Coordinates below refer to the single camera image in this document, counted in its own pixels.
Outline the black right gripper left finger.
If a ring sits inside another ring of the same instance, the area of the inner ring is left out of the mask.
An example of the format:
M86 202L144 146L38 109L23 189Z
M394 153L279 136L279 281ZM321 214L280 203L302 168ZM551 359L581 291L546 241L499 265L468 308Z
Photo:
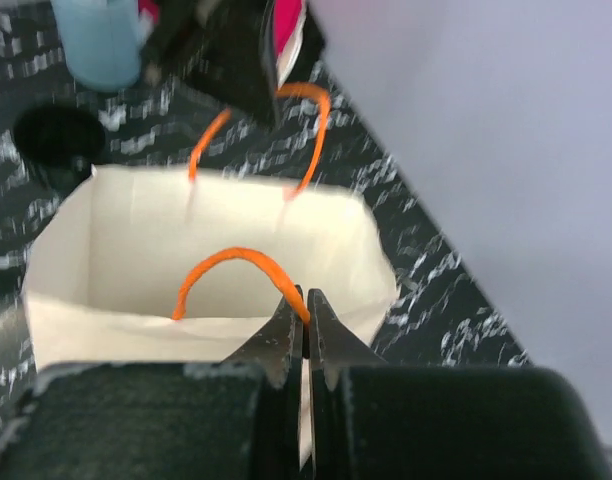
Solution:
M281 300L221 362L62 362L0 436L0 479L295 479L302 323Z

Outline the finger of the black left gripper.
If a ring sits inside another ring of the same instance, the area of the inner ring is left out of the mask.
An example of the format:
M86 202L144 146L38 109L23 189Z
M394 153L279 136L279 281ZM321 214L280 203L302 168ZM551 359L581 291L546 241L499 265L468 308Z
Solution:
M166 0L145 42L145 81L174 77L188 88L274 129L276 90L273 1Z

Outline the black cup stack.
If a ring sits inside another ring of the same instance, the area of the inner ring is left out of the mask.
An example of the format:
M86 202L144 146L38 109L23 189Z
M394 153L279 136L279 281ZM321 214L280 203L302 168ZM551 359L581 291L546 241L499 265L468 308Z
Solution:
M32 182L61 197L110 161L106 129L88 110L64 103L35 105L18 116L14 145Z

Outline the cream bear paper bag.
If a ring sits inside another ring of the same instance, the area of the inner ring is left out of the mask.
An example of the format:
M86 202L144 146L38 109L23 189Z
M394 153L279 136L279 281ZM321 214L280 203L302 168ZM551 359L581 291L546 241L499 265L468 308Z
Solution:
M308 294L364 344L399 294L375 220L339 188L187 166L93 169L34 241L24 303L39 373L62 362L221 362L286 300L303 332L300 459L312 453Z

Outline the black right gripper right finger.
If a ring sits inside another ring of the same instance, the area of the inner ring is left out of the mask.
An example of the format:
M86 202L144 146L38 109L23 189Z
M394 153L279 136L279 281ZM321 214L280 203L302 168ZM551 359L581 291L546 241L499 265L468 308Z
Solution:
M385 362L308 294L315 479L609 479L579 395L538 367Z

